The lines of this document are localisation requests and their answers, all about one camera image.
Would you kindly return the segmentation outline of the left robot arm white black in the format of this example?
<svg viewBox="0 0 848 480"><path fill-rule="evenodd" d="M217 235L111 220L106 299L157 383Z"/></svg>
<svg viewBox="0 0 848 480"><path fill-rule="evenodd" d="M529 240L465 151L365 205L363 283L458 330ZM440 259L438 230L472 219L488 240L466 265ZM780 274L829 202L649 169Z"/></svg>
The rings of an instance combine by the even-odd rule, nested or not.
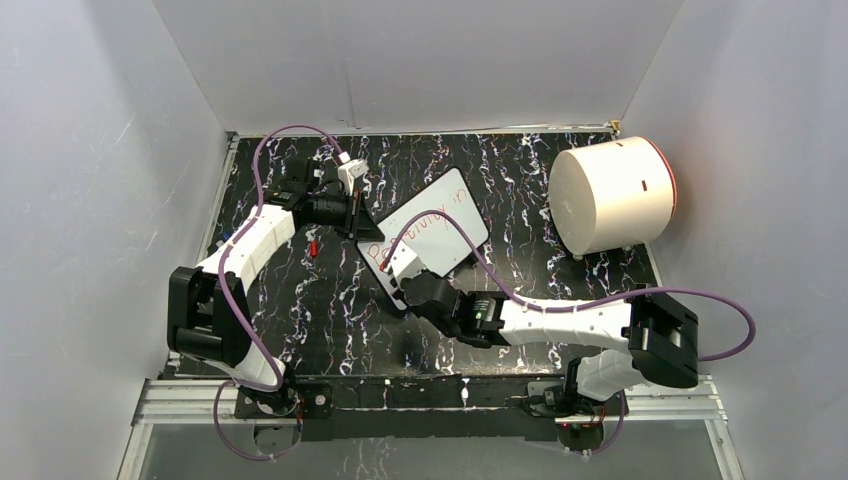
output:
<svg viewBox="0 0 848 480"><path fill-rule="evenodd" d="M299 391L285 363L254 330L246 299L271 258L305 226L327 226L344 239L381 242L385 236L364 204L356 181L365 161L347 155L332 176L315 160L295 160L265 188L248 219L212 255L169 278L169 349L211 365L239 386L260 392L275 416L294 411Z"/></svg>

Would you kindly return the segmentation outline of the small white whiteboard black frame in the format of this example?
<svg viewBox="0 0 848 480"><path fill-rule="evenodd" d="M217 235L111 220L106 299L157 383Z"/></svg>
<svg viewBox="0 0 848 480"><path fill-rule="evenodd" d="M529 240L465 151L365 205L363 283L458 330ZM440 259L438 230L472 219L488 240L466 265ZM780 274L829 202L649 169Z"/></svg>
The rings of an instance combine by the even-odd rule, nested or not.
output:
<svg viewBox="0 0 848 480"><path fill-rule="evenodd" d="M383 232L385 241L357 241L355 247L382 290L401 311L406 309L406 305L397 297L398 289L391 284L390 277L380 270L380 264L389 253L391 242L401 227L425 210L432 213L416 220L404 234L402 244L411 247L423 265L439 276L444 277L454 270L490 237L469 182L457 166L447 169L378 221L377 226ZM435 214L435 211L447 213L462 230L457 231L450 221Z"/></svg>

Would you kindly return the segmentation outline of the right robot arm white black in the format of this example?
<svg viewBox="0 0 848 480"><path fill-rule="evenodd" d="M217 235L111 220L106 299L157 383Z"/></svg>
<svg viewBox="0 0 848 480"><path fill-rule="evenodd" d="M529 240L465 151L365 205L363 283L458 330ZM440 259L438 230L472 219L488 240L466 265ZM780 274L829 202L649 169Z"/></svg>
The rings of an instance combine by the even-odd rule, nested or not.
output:
<svg viewBox="0 0 848 480"><path fill-rule="evenodd" d="M503 292L464 292L425 271L402 280L400 296L444 336L475 348L531 343L600 348L568 368L563 399L577 414L637 384L689 389L699 383L697 316L666 293L608 298L599 305L512 299Z"/></svg>

